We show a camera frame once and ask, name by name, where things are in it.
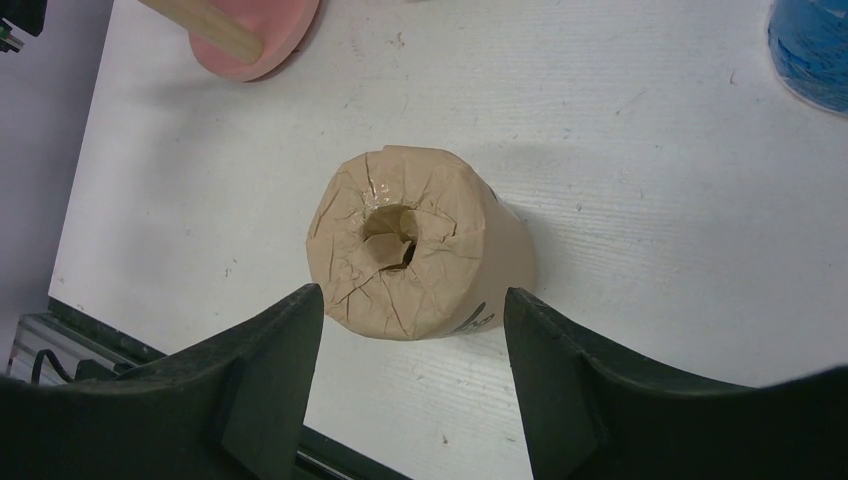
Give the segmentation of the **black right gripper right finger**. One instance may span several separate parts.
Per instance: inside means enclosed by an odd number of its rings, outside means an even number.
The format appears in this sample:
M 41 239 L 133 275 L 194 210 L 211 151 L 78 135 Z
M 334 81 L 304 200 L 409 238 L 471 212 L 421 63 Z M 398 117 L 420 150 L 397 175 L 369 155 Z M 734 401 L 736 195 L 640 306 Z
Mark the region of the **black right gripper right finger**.
M 504 329 L 537 479 L 843 479 L 847 370 L 751 388 L 689 373 L 520 288 Z

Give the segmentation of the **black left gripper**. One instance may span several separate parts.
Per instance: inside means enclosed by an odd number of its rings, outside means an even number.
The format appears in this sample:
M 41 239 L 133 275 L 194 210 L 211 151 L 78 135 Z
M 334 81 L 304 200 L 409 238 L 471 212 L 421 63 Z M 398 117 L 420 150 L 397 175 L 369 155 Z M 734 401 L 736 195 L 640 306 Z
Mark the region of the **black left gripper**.
M 17 27 L 38 37 L 44 28 L 47 0 L 1 0 L 1 51 L 18 53 L 24 42 L 13 35 Z

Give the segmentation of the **brown paper roll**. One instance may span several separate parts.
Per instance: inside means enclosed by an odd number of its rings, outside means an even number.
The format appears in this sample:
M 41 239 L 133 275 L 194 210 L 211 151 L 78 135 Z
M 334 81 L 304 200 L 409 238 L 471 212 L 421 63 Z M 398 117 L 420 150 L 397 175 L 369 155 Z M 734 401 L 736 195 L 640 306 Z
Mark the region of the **brown paper roll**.
M 503 322 L 537 281 L 526 225 L 460 157 L 387 146 L 343 163 L 306 238 L 324 311 L 359 335 L 415 341 Z

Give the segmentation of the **blue roll front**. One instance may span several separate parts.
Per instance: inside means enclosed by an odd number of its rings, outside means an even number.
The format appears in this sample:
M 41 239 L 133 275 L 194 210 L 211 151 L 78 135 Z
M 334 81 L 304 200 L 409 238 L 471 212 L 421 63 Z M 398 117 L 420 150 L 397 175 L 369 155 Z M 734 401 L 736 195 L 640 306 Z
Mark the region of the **blue roll front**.
M 847 115 L 847 0 L 776 0 L 767 43 L 783 85 L 814 107 Z

